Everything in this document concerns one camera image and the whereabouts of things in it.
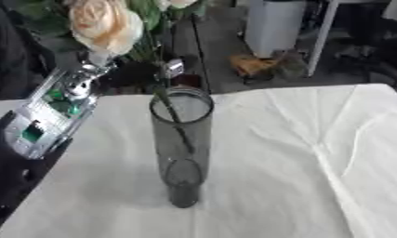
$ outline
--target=white rose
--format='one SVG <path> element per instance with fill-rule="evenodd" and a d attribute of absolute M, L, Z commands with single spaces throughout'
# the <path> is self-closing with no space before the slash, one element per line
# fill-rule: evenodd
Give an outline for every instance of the white rose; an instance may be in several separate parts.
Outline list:
<path fill-rule="evenodd" d="M 181 9 L 192 5 L 197 0 L 155 0 L 155 1 L 156 1 L 156 5 L 159 7 L 161 11 L 166 11 L 169 6 Z"/>
<path fill-rule="evenodd" d="M 124 0 L 77 0 L 70 21 L 76 40 L 111 56 L 128 53 L 143 33 L 143 21 Z"/>

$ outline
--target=flower stem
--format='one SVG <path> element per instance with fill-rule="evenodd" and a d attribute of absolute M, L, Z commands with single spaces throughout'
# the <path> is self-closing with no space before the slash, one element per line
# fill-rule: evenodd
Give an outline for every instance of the flower stem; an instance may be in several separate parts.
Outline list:
<path fill-rule="evenodd" d="M 194 154 L 195 148 L 191 144 L 191 140 L 188 138 L 185 130 L 180 126 L 182 122 L 180 121 L 177 111 L 175 111 L 172 103 L 170 102 L 169 96 L 166 94 L 166 89 L 162 86 L 157 86 L 154 90 L 154 94 L 164 103 L 165 107 L 167 108 L 167 111 L 175 123 L 175 129 L 178 131 L 178 134 L 182 139 L 182 143 L 185 145 L 187 152 L 189 154 Z"/>

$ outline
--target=table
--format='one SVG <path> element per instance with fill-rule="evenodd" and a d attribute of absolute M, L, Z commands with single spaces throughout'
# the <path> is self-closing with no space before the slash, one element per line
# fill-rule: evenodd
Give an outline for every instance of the table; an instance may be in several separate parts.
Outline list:
<path fill-rule="evenodd" d="M 397 94 L 385 85 L 214 96 L 202 201 L 166 199 L 149 96 L 105 97 L 0 238 L 397 238 Z M 0 102 L 0 116 L 17 101 Z"/>
<path fill-rule="evenodd" d="M 317 64 L 320 61 L 321 54 L 323 53 L 325 41 L 328 37 L 331 26 L 333 25 L 334 17 L 336 16 L 340 4 L 364 4 L 384 1 L 385 0 L 330 0 L 323 24 L 321 25 L 313 51 L 311 52 L 311 57 L 308 64 L 308 76 L 311 77 L 315 73 Z"/>

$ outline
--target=green leaf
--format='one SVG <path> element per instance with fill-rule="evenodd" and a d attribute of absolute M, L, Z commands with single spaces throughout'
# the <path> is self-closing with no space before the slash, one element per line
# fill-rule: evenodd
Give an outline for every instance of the green leaf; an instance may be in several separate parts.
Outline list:
<path fill-rule="evenodd" d="M 46 2 L 34 2 L 16 8 L 23 17 L 30 20 L 41 20 L 48 17 L 51 12 L 46 7 Z"/>
<path fill-rule="evenodd" d="M 161 19 L 161 11 L 154 0 L 126 0 L 130 10 L 139 14 L 148 31 L 153 30 Z"/>
<path fill-rule="evenodd" d="M 45 37 L 61 36 L 70 31 L 68 21 L 62 17 L 51 15 L 39 20 L 26 20 L 24 26 Z"/>

